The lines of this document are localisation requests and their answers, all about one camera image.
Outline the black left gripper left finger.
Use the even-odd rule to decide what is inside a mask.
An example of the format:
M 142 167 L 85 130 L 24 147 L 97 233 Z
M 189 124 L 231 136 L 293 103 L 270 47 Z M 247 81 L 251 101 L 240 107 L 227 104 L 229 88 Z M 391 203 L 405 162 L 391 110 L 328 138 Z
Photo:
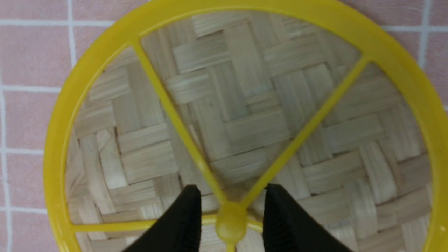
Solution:
M 186 185 L 168 210 L 125 252 L 198 252 L 202 233 L 201 193 Z

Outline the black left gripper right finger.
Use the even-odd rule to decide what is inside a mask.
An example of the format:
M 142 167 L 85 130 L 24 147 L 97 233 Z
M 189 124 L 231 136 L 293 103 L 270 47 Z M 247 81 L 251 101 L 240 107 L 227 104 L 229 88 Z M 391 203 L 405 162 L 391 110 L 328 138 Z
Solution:
M 279 184 L 266 186 L 263 243 L 266 252 L 350 252 Z

